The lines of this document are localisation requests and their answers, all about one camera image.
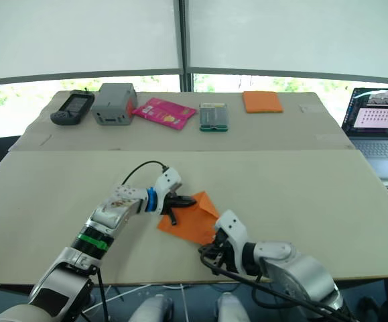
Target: white roller shade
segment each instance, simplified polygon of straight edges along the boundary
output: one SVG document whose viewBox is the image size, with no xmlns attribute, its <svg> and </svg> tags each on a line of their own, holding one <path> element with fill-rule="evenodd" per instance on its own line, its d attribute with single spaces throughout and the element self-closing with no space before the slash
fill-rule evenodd
<svg viewBox="0 0 388 322">
<path fill-rule="evenodd" d="M 190 72 L 388 81 L 388 0 L 191 0 Z"/>
<path fill-rule="evenodd" d="M 174 0 L 0 0 L 0 83 L 181 73 L 178 17 Z"/>
</svg>

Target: gray box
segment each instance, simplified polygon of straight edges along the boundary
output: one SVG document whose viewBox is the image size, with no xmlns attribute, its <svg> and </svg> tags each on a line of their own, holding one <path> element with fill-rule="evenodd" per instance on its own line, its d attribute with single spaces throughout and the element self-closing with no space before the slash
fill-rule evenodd
<svg viewBox="0 0 388 322">
<path fill-rule="evenodd" d="M 101 85 L 91 107 L 91 113 L 100 125 L 129 125 L 137 108 L 137 94 L 133 84 Z"/>
</svg>

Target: window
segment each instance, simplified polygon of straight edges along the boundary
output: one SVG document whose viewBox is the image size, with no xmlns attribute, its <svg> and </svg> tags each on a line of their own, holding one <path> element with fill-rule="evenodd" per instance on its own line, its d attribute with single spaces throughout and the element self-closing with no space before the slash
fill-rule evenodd
<svg viewBox="0 0 388 322">
<path fill-rule="evenodd" d="M 315 92 L 339 125 L 342 124 L 350 96 L 355 87 L 388 87 L 388 84 L 316 78 L 194 75 L 194 91 L 196 92 Z"/>
<path fill-rule="evenodd" d="M 133 83 L 136 91 L 179 92 L 178 75 L 45 80 L 0 85 L 0 137 L 20 136 L 58 91 L 97 91 L 103 83 Z"/>
</svg>

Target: laptop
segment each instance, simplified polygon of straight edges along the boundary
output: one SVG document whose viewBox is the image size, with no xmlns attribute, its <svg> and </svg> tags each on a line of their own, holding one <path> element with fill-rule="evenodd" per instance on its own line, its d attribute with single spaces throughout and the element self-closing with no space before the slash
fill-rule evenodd
<svg viewBox="0 0 388 322">
<path fill-rule="evenodd" d="M 388 179 L 388 89 L 354 89 L 341 128 L 377 175 Z"/>
</svg>

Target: orange cloth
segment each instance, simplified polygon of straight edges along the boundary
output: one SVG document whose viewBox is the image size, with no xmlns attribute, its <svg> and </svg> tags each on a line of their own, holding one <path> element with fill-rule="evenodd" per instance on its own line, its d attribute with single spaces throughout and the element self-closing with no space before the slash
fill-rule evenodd
<svg viewBox="0 0 388 322">
<path fill-rule="evenodd" d="M 172 226 L 169 216 L 164 215 L 158 229 L 191 242 L 206 245 L 213 242 L 214 223 L 219 218 L 218 211 L 208 195 L 202 191 L 193 195 L 196 204 L 186 208 L 173 208 L 178 224 Z"/>
<path fill-rule="evenodd" d="M 247 113 L 283 112 L 276 92 L 243 92 Z"/>
</svg>

